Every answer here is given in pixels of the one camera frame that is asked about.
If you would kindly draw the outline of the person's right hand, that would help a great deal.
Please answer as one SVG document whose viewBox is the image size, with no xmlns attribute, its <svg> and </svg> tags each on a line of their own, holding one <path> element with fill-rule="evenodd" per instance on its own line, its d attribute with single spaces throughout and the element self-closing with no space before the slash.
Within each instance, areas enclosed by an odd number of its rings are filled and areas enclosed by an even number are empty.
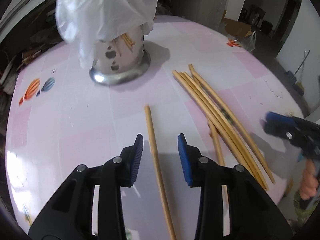
<svg viewBox="0 0 320 240">
<path fill-rule="evenodd" d="M 317 193 L 319 185 L 315 177 L 316 168 L 312 160 L 306 161 L 306 167 L 303 171 L 303 179 L 300 182 L 299 194 L 302 200 L 313 198 Z"/>
</svg>

